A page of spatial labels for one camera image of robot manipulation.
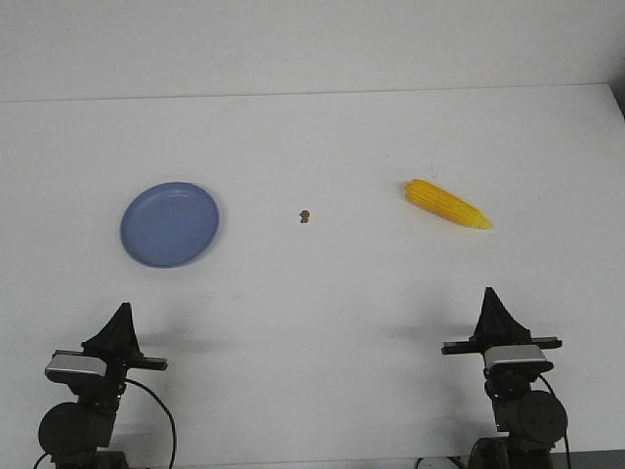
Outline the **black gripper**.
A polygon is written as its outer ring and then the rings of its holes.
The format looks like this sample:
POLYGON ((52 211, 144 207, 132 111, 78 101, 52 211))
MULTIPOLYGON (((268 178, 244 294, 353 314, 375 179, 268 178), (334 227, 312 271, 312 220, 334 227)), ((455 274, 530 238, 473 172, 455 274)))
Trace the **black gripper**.
POLYGON ((99 358, 107 365, 105 378, 88 378, 66 385, 119 384, 125 379, 130 369, 164 371, 168 367, 166 359, 147 357, 141 353, 132 306, 128 302, 122 303, 102 330, 84 341, 82 347, 81 351, 56 350, 53 355, 61 353, 99 358))
POLYGON ((444 356, 483 355, 492 347, 523 345, 535 345, 541 350, 555 350, 562 346, 562 340, 556 336, 531 338, 530 330, 522 326, 512 317, 495 290, 488 286, 484 290, 479 319, 472 338, 464 341, 443 342, 441 353, 444 356), (496 337, 498 341, 485 339, 488 334, 488 327, 491 335, 496 337))

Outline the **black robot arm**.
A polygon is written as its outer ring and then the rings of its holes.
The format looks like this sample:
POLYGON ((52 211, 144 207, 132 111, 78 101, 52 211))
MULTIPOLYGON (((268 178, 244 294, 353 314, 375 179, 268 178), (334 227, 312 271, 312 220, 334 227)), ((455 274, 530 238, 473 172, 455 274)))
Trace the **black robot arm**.
POLYGON ((495 290, 484 290, 479 319, 465 341, 445 342, 445 356, 479 354, 483 360, 484 392, 491 401, 500 437, 478 439, 469 468, 552 468, 556 442, 567 440, 568 417, 545 380, 554 368, 544 352, 563 344, 558 337, 534 337, 508 312, 495 290))
POLYGON ((127 468, 122 450, 110 450, 121 398, 128 385, 148 393, 170 424, 174 466, 178 439, 171 410, 143 383, 127 377, 131 369, 164 371, 162 358, 145 356, 134 327, 132 306, 122 303, 107 324, 81 344, 80 351, 56 350, 45 367, 48 380, 67 386, 77 400, 55 405, 43 416, 38 442, 57 468, 127 468))

